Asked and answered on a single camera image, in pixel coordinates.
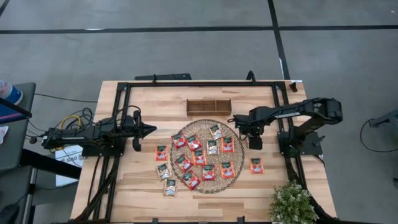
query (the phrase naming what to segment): small packet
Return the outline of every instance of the small packet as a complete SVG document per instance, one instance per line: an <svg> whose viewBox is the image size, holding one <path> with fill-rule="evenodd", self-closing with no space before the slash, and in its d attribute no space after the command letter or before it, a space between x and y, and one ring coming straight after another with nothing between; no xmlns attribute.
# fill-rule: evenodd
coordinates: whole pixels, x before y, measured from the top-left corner
<svg viewBox="0 0 398 224"><path fill-rule="evenodd" d="M202 180L215 180L216 179L216 171L214 165L204 165L201 170L201 179Z"/></svg>
<svg viewBox="0 0 398 224"><path fill-rule="evenodd" d="M157 166L156 171L160 181L168 179L172 176L172 172L170 171L169 167L167 167L167 164Z"/></svg>
<svg viewBox="0 0 398 224"><path fill-rule="evenodd" d="M188 141L188 146L191 149L191 151L195 151L199 148L201 148L201 143L198 139L198 136L196 134L194 134L193 136L189 137L187 139Z"/></svg>
<svg viewBox="0 0 398 224"><path fill-rule="evenodd" d="M189 187L189 189L193 190L195 187L200 184L200 179L195 176L195 174L190 170L182 177L184 183Z"/></svg>
<svg viewBox="0 0 398 224"><path fill-rule="evenodd" d="M215 140L207 141L207 154L208 155L218 155L218 146Z"/></svg>
<svg viewBox="0 0 398 224"><path fill-rule="evenodd" d="M223 137L223 130L221 130L220 124L216 124L210 128L211 135L213 136L214 140L217 140Z"/></svg>
<svg viewBox="0 0 398 224"><path fill-rule="evenodd" d="M234 139L223 137L221 139L221 150L223 152L234 152Z"/></svg>
<svg viewBox="0 0 398 224"><path fill-rule="evenodd" d="M187 157L187 155L182 154L176 161L176 165L178 165L183 172L186 172L193 166L192 161Z"/></svg>
<svg viewBox="0 0 398 224"><path fill-rule="evenodd" d="M235 177L234 164L232 162L222 162L220 169L224 179Z"/></svg>
<svg viewBox="0 0 398 224"><path fill-rule="evenodd" d="M167 179L164 185L163 196L177 196L177 182L175 180Z"/></svg>
<svg viewBox="0 0 398 224"><path fill-rule="evenodd" d="M261 158L250 159L250 173L251 174L264 173L264 167L262 166Z"/></svg>
<svg viewBox="0 0 398 224"><path fill-rule="evenodd" d="M187 140L180 133L173 135L172 140L177 149L187 145Z"/></svg>
<svg viewBox="0 0 398 224"><path fill-rule="evenodd" d="M203 153L202 149L198 149L195 152L192 152L192 157L193 157L193 165L205 165L206 162L206 156Z"/></svg>
<svg viewBox="0 0 398 224"><path fill-rule="evenodd" d="M167 161L167 146L156 146L155 148L155 161Z"/></svg>

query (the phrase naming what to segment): woven basket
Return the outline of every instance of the woven basket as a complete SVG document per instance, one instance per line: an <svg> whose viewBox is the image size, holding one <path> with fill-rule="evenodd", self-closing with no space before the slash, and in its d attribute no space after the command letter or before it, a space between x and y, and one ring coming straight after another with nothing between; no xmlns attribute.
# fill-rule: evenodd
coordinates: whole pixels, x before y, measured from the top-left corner
<svg viewBox="0 0 398 224"><path fill-rule="evenodd" d="M217 146L219 149L219 155L207 155L207 141L213 140L213 136L210 133L210 128L216 124L220 124L221 129L223 130L223 134L225 137L234 138L234 152L221 152L221 139L217 140ZM186 125L183 129L180 130L180 133L183 134L186 138L196 134L198 139L202 144L202 148L205 151L205 156L207 159L207 164L215 165L216 171L216 179L215 180L206 180L202 181L195 190L205 194L217 193L222 190L227 189L239 176L244 161L244 150L241 140L238 135L227 125L220 123L211 119L200 119L198 121L194 121L188 125ZM181 168L176 165L175 161L182 154L187 155L189 159L193 162L192 152L188 146L185 146L180 149L176 149L175 145L172 144L172 148L170 150L170 163L172 169L174 171L175 176L181 180L183 176L183 172ZM232 161L235 169L235 178L223 179L220 171L220 164L222 162ZM193 166L190 170L193 173L201 178L202 175L202 167L201 166Z"/></svg>

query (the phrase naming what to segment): white paper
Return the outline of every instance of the white paper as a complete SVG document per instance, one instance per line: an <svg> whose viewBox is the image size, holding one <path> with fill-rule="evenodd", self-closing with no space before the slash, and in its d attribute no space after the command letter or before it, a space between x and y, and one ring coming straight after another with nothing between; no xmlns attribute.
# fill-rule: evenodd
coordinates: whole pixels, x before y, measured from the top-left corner
<svg viewBox="0 0 398 224"><path fill-rule="evenodd" d="M62 161L62 162L66 162L67 164L73 165L73 166L80 166L83 167L83 157L81 156L81 152L82 152L83 148L80 146L68 146L65 147L64 150L59 150L59 151L55 151L55 159L58 161ZM55 185L57 187L59 186L63 186L66 184L71 184L74 183L78 180L73 179L73 178L69 178L69 177L64 177L61 175L56 175L55 176Z"/></svg>

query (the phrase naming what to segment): wooden table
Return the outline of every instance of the wooden table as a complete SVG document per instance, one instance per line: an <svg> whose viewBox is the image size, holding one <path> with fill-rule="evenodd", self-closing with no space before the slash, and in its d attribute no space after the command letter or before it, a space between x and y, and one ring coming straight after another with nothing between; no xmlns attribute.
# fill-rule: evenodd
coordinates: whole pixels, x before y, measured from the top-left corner
<svg viewBox="0 0 398 224"><path fill-rule="evenodd" d="M95 121L112 115L116 81L103 82L99 94ZM289 103L306 99L302 83L297 83L298 92L287 89ZM278 94L283 105L282 94ZM160 222L227 222L236 221L245 216L246 221L269 221L269 204L273 186L283 185L287 181L284 158L279 154L276 132L277 122L264 128L263 149L248 149L245 145L244 167L236 182L228 189L216 194L201 194L189 190L183 183L178 183L178 197L164 197L164 183L159 182L155 166L161 164L154 160L155 146L171 146L170 136L178 133L186 124L205 117L187 117L186 99L214 100L231 99L232 114L248 114L257 106L274 107L271 87L137 87L131 92L129 105L139 106L142 120L146 124L157 126L157 130L148 135L142 144L142 152L132 148L132 139L128 139L126 150L121 158L112 222L150 222L159 218ZM215 116L211 119L228 124L237 133L233 124L226 120L231 116ZM308 117L294 118L296 126ZM252 175L249 158L261 157L265 173ZM308 189L327 213L336 216L328 180L323 164L313 156L302 156ZM96 158L89 157L82 168L71 218L78 216L87 204L91 178ZM97 168L93 195L98 189L102 159ZM101 203L100 218L104 217L107 195Z"/></svg>

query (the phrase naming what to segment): potted plant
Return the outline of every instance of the potted plant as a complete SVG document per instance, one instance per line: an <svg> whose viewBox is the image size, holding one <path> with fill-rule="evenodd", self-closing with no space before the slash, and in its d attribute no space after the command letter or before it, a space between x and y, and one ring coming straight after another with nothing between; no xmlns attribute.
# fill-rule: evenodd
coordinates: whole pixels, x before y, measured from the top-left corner
<svg viewBox="0 0 398 224"><path fill-rule="evenodd" d="M317 214L310 204L310 192L296 182L289 182L280 187L274 187L272 194L270 217L273 222L284 224L314 223Z"/></svg>

